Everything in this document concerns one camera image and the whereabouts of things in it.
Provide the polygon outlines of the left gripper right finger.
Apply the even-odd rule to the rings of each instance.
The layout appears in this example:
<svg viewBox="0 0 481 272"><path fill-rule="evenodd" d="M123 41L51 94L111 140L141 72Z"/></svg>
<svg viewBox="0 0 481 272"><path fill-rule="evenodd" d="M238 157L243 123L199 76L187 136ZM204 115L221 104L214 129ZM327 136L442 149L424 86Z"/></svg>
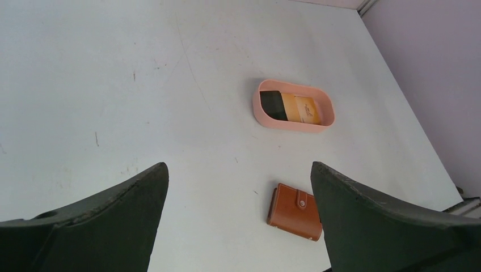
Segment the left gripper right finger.
<svg viewBox="0 0 481 272"><path fill-rule="evenodd" d="M480 220L434 211L315 161L311 187L331 271L479 271Z"/></svg>

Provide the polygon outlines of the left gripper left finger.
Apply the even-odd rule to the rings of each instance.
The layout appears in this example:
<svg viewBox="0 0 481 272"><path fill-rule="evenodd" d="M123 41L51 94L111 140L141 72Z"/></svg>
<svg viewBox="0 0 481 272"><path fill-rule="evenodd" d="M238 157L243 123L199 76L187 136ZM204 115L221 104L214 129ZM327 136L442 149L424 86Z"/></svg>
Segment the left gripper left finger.
<svg viewBox="0 0 481 272"><path fill-rule="evenodd" d="M1 223L2 271L147 271L169 185L157 163L32 219Z"/></svg>

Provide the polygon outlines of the brown leather card holder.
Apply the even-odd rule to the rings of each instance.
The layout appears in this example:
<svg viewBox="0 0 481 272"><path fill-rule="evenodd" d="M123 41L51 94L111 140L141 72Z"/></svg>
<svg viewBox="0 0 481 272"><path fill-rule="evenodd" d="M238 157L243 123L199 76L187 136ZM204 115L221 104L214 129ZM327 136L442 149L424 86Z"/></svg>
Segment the brown leather card holder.
<svg viewBox="0 0 481 272"><path fill-rule="evenodd" d="M282 183L274 188L267 224L311 241L322 234L314 196Z"/></svg>

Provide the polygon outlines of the pink oval tray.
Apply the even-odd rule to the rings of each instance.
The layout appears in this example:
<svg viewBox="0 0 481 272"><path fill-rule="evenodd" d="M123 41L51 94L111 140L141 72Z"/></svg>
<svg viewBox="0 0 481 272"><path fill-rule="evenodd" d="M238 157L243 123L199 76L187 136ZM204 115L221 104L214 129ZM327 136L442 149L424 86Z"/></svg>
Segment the pink oval tray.
<svg viewBox="0 0 481 272"><path fill-rule="evenodd" d="M294 94L296 96L313 98L321 118L321 124L304 124L300 122L280 121L270 118L270 116L268 116L261 107L259 92L272 90L280 91L281 93ZM267 128L299 131L305 133L320 133L332 126L335 122L334 106L330 97L324 91L312 86L282 82L274 79L267 79L259 84L258 90L255 91L252 97L252 107L254 116L258 123Z"/></svg>

